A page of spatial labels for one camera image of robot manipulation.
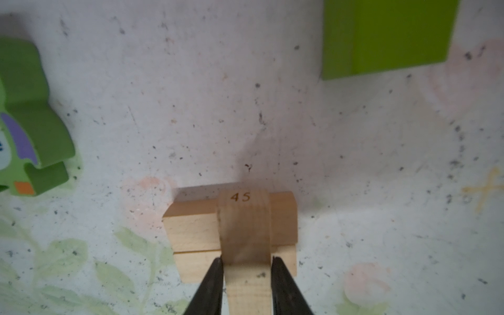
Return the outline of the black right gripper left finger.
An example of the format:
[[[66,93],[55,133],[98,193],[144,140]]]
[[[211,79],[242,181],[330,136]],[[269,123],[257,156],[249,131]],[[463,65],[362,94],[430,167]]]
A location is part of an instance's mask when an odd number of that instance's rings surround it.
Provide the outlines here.
[[[184,315],[221,315],[224,287],[224,266],[217,257],[209,267]]]

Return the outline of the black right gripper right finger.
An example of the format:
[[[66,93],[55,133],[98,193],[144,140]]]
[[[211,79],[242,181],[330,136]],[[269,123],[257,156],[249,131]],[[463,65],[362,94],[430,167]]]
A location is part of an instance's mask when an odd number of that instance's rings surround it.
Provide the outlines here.
[[[314,315],[281,257],[272,259],[271,288],[274,315]]]

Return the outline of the natural wood block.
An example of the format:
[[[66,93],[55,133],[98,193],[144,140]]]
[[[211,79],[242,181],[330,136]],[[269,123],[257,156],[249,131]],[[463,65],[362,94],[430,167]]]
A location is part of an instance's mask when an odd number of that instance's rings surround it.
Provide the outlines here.
[[[224,190],[217,219],[230,314],[272,314],[272,224],[264,189]]]
[[[174,253],[174,261],[182,283],[196,284],[203,280],[214,259],[221,255],[220,250]],[[272,255],[281,257],[293,277],[297,275],[297,248],[295,245],[278,246]]]
[[[272,245],[294,245],[298,242],[297,202],[292,192],[270,195]],[[162,222],[175,253],[219,250],[219,225],[216,199],[203,199],[171,204]]]

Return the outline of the green wood block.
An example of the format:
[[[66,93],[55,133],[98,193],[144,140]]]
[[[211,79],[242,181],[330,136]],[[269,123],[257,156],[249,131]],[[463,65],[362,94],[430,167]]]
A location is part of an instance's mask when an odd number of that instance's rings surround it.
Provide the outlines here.
[[[443,62],[459,1],[324,1],[322,79]]]

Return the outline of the green owl number toy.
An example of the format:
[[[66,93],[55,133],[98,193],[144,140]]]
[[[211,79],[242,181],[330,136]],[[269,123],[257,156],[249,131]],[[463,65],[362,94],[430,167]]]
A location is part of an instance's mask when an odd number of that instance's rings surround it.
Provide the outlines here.
[[[33,197],[68,181],[76,154],[65,124],[49,106],[37,47],[1,36],[1,190]]]

